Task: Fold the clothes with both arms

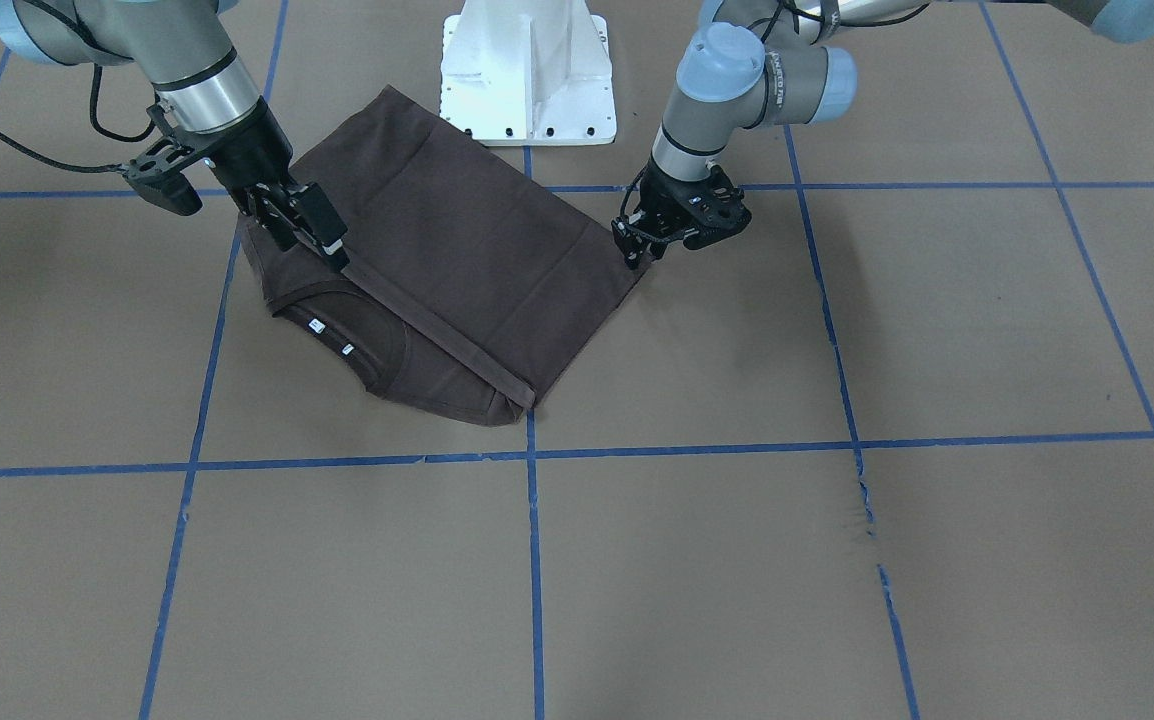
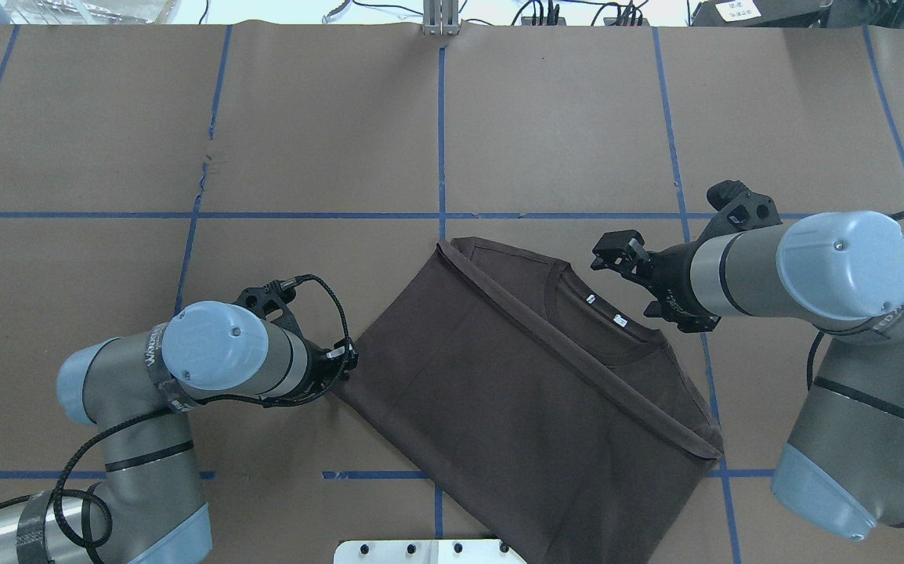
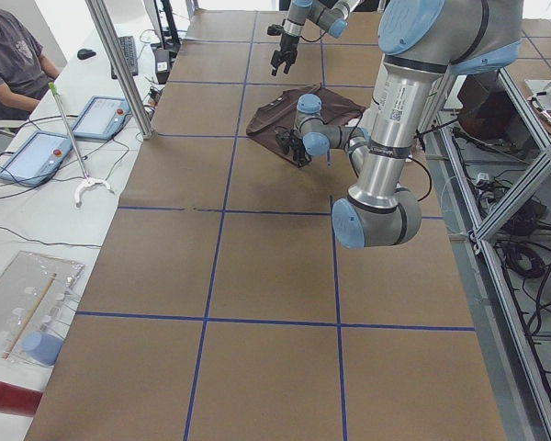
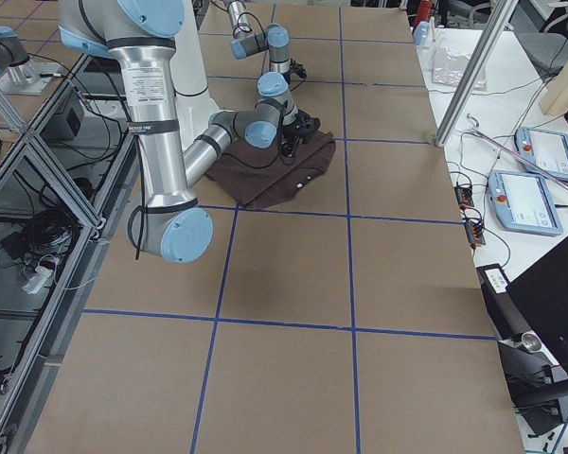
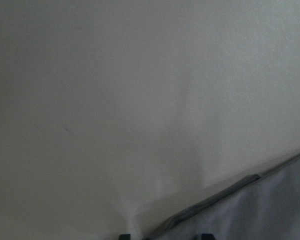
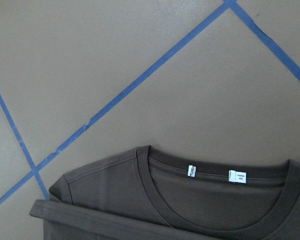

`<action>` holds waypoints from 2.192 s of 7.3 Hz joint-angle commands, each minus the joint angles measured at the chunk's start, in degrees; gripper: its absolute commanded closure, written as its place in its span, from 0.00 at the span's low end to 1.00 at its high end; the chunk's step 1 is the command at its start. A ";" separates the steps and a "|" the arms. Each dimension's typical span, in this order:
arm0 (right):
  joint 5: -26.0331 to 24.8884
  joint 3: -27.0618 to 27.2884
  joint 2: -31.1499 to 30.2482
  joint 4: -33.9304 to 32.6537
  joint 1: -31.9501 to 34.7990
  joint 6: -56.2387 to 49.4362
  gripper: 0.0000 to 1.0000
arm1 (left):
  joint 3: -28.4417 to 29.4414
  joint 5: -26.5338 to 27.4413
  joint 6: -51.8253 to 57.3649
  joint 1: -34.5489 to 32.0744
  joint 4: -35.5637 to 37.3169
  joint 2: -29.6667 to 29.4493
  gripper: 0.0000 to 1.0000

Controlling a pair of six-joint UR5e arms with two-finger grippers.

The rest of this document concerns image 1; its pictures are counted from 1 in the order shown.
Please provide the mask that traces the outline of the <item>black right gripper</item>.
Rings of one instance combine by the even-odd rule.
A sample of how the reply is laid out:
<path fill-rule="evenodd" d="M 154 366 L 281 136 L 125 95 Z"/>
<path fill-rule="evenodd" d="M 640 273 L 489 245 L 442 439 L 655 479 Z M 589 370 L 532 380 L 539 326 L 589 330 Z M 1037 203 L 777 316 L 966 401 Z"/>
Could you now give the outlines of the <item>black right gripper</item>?
<path fill-rule="evenodd" d="M 230 126 L 203 133 L 207 159 L 240 213 L 267 228 L 280 252 L 309 238 L 327 267 L 340 272 L 349 264 L 343 238 L 349 232 L 320 183 L 294 186 L 288 167 L 292 147 L 265 100 L 258 100 Z"/>

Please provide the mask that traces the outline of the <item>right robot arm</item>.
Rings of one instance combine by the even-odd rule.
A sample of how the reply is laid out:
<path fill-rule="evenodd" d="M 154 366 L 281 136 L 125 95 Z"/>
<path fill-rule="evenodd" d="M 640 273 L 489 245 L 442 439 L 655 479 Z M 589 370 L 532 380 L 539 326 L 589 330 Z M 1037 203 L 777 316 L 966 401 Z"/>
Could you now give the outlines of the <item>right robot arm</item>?
<path fill-rule="evenodd" d="M 185 168 L 208 168 L 280 250 L 304 241 L 347 265 L 340 219 L 319 183 L 290 173 L 292 147 L 222 27 L 226 1 L 0 1 L 0 40 L 36 63 L 135 63 L 155 91 L 158 138 L 117 164 L 144 201 L 189 217 L 202 202 Z"/>

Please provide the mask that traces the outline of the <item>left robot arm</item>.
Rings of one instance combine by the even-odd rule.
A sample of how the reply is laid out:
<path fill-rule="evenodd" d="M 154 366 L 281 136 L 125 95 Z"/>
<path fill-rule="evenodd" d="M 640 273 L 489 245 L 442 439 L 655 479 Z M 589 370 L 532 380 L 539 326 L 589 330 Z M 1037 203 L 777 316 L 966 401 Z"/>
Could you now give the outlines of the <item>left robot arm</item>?
<path fill-rule="evenodd" d="M 734 133 L 832 123 L 856 110 L 868 122 L 860 143 L 841 147 L 847 162 L 897 162 L 956 151 L 983 164 L 976 179 L 902 174 L 857 183 L 820 182 L 820 192 L 1065 192 L 1061 173 L 1019 97 L 1019 117 L 1001 120 L 1031 145 L 1012 143 L 1028 177 L 1002 178 L 987 132 L 960 129 L 983 118 L 1003 85 L 1019 90 L 1016 63 L 1002 40 L 992 1 L 705 1 L 679 61 L 653 151 L 612 223 L 629 267 L 672 246 L 704 249 L 745 231 L 751 215 L 741 183 L 725 174 Z M 1154 1 L 1025 1 L 1019 10 L 1057 33 L 1029 35 L 1037 63 L 1057 74 L 1061 104 L 1097 117 L 1147 117 L 1129 149 L 1154 136 Z"/>

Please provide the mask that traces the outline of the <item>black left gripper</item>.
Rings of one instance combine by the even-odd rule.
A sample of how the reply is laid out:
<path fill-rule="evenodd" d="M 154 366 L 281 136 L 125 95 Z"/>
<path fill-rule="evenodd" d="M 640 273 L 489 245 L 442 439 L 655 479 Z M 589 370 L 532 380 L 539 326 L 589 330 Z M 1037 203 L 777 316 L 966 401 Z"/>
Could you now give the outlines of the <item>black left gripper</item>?
<path fill-rule="evenodd" d="M 612 220 L 612 233 L 624 264 L 638 272 L 646 258 L 664 258 L 668 247 L 685 237 L 688 217 L 681 205 L 685 183 L 646 165 L 638 181 L 638 205 L 632 215 Z"/>

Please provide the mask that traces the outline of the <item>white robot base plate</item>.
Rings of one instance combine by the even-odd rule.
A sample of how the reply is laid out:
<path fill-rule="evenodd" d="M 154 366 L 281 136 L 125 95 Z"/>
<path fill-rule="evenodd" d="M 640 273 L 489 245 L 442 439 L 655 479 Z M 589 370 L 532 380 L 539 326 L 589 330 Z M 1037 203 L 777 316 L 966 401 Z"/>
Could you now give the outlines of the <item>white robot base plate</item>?
<path fill-rule="evenodd" d="M 437 114 L 482 145 L 617 136 L 608 23 L 586 1 L 467 1 L 441 42 Z"/>

